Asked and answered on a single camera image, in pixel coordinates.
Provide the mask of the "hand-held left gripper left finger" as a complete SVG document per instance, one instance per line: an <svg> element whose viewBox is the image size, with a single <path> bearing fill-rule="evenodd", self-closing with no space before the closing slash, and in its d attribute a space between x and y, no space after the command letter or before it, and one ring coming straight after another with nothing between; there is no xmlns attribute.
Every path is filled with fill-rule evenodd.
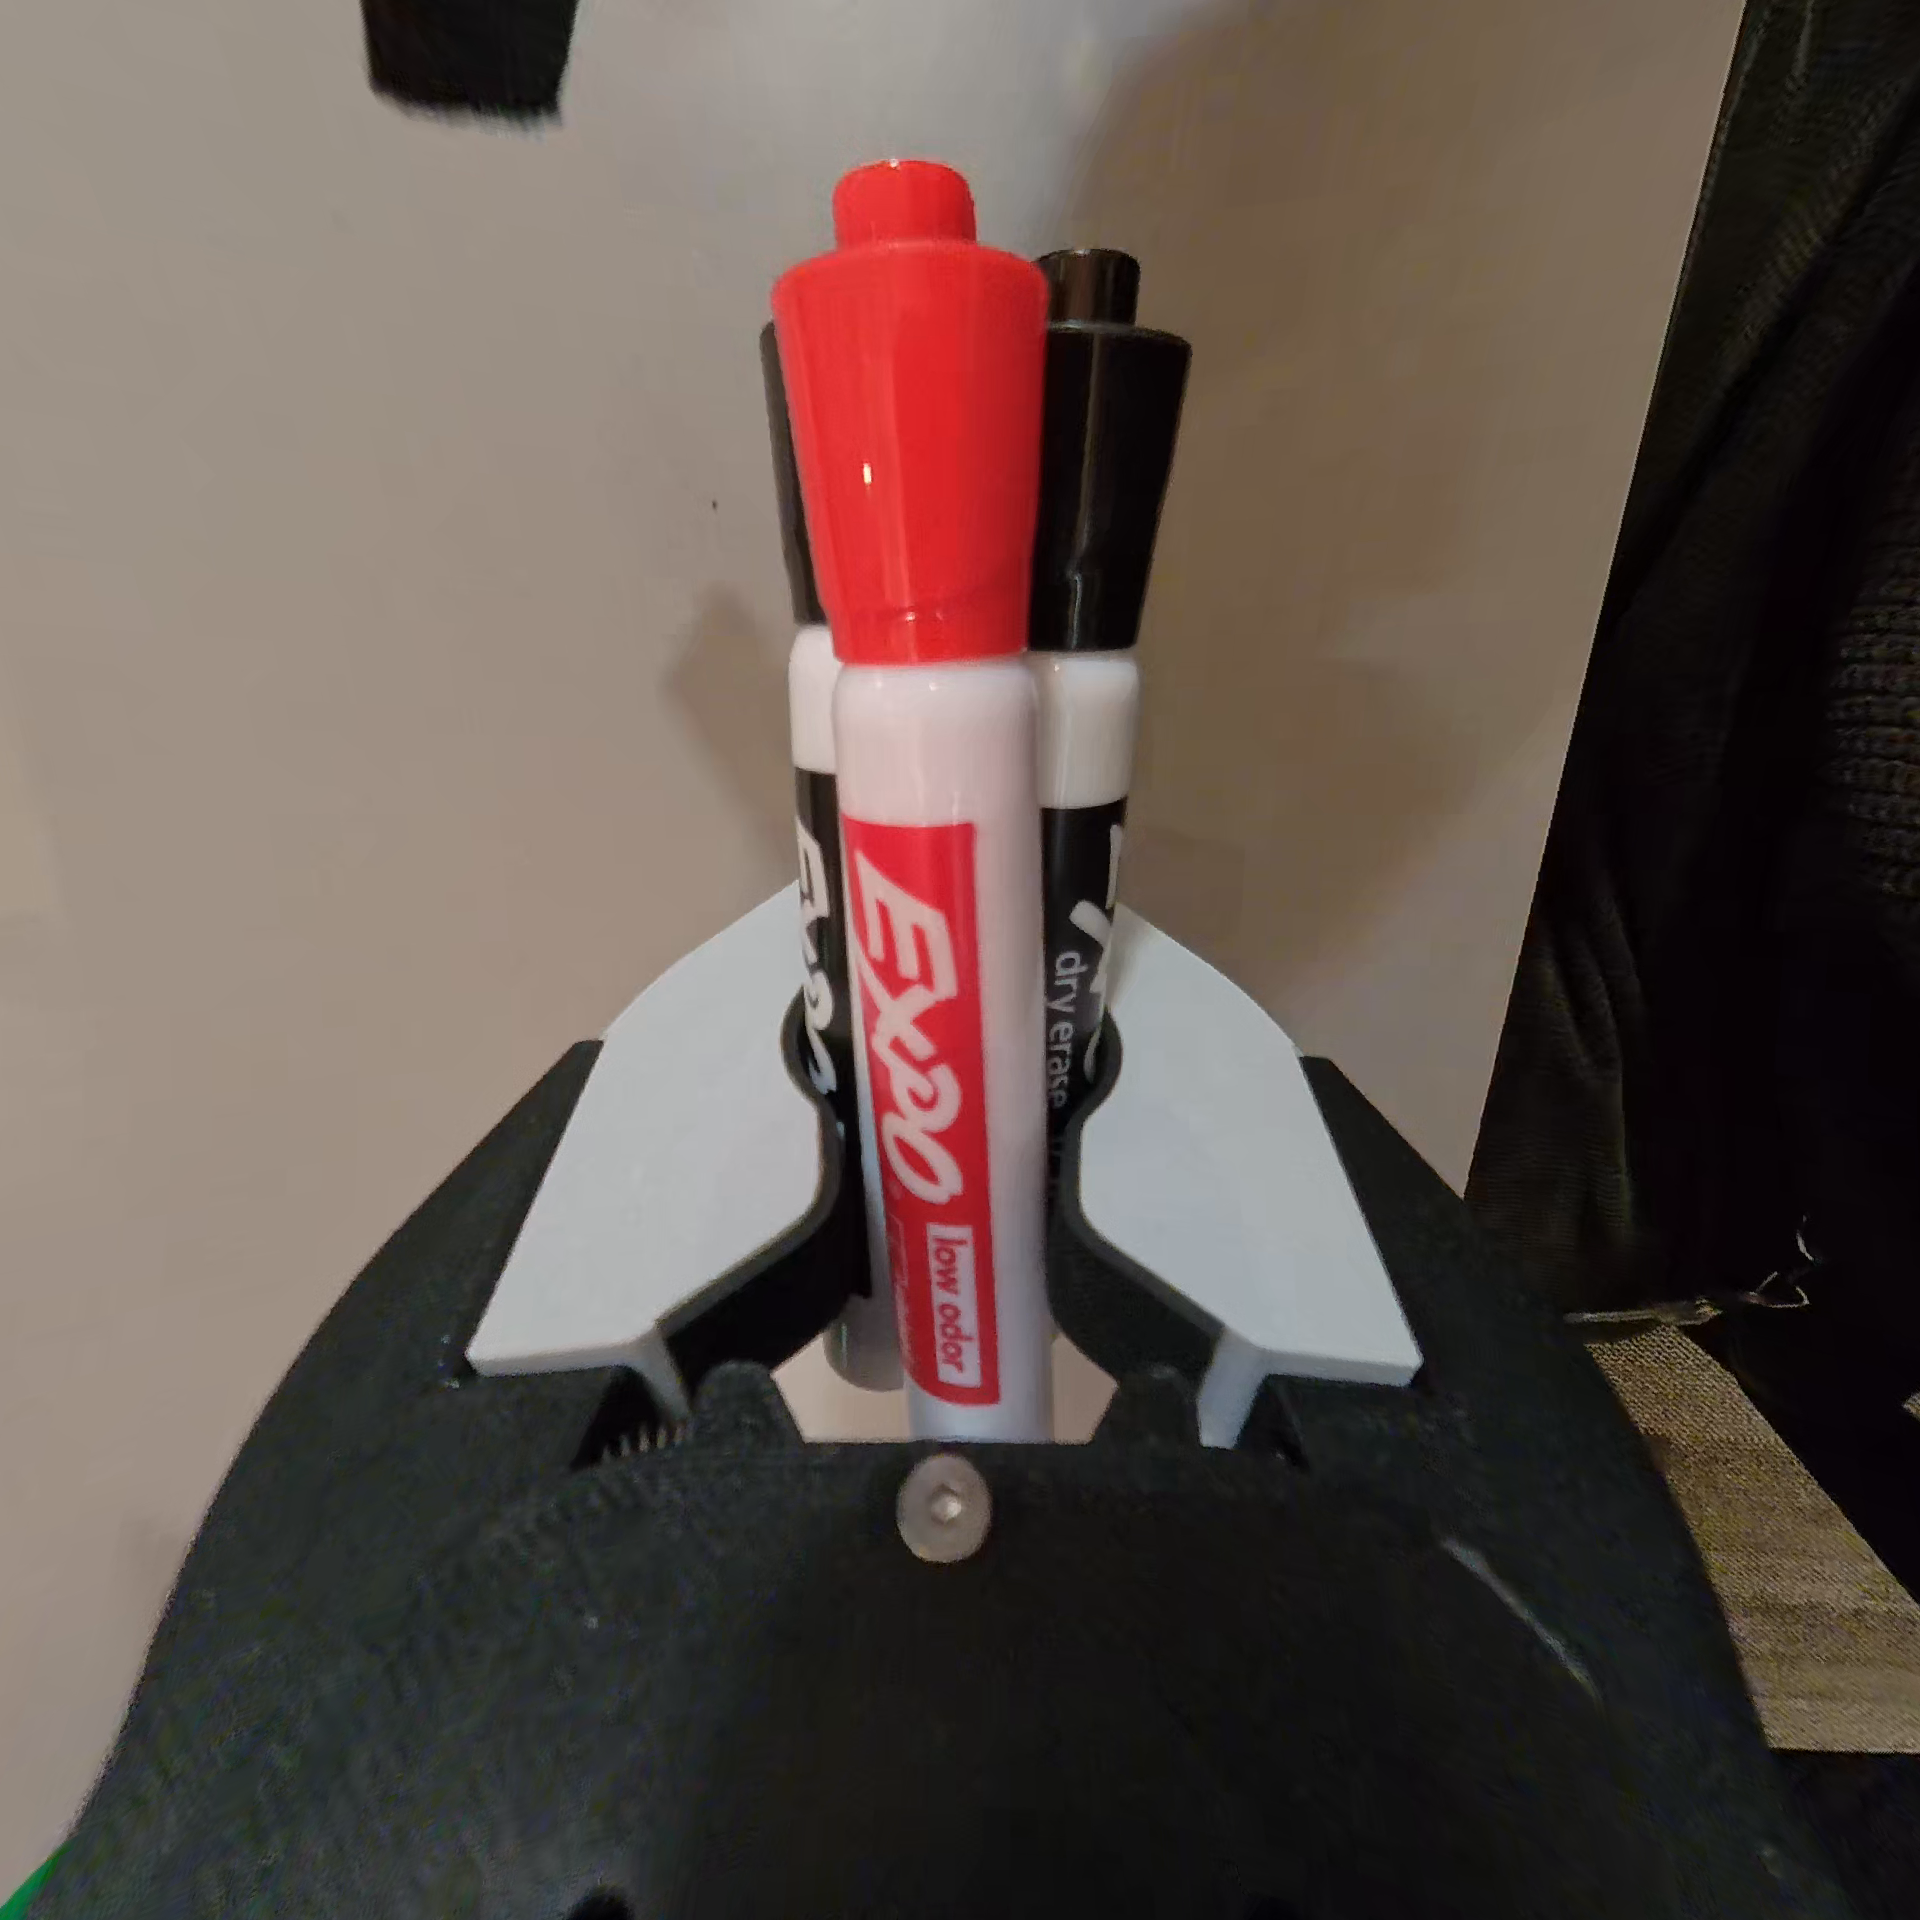
<svg viewBox="0 0 1920 1920"><path fill-rule="evenodd" d="M855 1151L807 1074L799 901L775 895L608 1026L466 1346L479 1377L627 1369L685 1419L864 1289Z"/></svg>

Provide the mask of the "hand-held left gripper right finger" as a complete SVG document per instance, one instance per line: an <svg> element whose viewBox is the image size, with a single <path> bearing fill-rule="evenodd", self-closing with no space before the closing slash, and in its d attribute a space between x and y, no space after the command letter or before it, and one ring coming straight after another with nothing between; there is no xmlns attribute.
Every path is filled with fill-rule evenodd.
<svg viewBox="0 0 1920 1920"><path fill-rule="evenodd" d="M1270 1381L1411 1386L1422 1349L1290 1034L1131 908L1108 961L1052 1218L1059 1328L1115 1381L1187 1381L1208 1449Z"/></svg>

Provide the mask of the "black dry erase marker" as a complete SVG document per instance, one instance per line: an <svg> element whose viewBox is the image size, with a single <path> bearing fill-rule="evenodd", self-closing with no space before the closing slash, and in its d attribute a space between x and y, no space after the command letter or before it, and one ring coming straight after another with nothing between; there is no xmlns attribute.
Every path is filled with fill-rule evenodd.
<svg viewBox="0 0 1920 1920"><path fill-rule="evenodd" d="M858 1178L858 1073L847 997L847 920L831 745L839 658L813 578L799 465L787 412L776 328L758 331L784 573L798 634L787 656L789 754L799 853L799 955L807 1080L823 1092Z"/></svg>
<svg viewBox="0 0 1920 1920"><path fill-rule="evenodd" d="M1038 691L1046 1160L1096 1082L1143 699L1136 658L1190 345L1136 317L1140 268L1055 250L1026 620Z"/></svg>

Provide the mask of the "red dry erase marker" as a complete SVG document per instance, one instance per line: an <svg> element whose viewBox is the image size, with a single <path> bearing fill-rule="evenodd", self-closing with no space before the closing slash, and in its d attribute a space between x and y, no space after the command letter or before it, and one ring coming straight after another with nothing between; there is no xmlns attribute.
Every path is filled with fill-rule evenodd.
<svg viewBox="0 0 1920 1920"><path fill-rule="evenodd" d="M909 1431L1052 1437L1040 693L1048 293L970 184L874 161L772 289L831 745L861 1180Z"/></svg>

